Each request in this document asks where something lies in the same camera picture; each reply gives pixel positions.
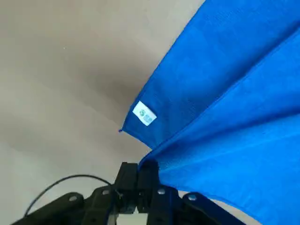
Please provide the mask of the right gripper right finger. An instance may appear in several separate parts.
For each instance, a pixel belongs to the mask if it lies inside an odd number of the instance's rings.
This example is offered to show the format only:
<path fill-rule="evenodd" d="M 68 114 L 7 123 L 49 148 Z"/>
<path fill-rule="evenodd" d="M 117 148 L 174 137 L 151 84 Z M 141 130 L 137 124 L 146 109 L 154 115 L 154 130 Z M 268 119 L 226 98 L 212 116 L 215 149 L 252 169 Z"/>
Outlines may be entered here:
<path fill-rule="evenodd" d="M 146 213 L 148 225 L 243 225 L 244 223 L 197 192 L 183 197 L 161 184 L 156 161 L 147 161 L 137 174 L 137 209 Z"/>

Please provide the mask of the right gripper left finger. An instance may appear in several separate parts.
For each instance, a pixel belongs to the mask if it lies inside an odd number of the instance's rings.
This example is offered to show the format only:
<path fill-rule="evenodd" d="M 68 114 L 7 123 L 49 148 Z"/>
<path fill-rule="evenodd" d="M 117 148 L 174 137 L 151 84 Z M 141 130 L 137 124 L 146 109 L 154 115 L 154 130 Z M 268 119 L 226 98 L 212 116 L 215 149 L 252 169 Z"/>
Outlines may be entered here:
<path fill-rule="evenodd" d="M 114 184 L 96 188 L 88 198 L 69 192 L 34 212 L 26 210 L 16 225 L 115 225 L 119 214 L 135 211 L 137 164 L 123 162 Z"/>

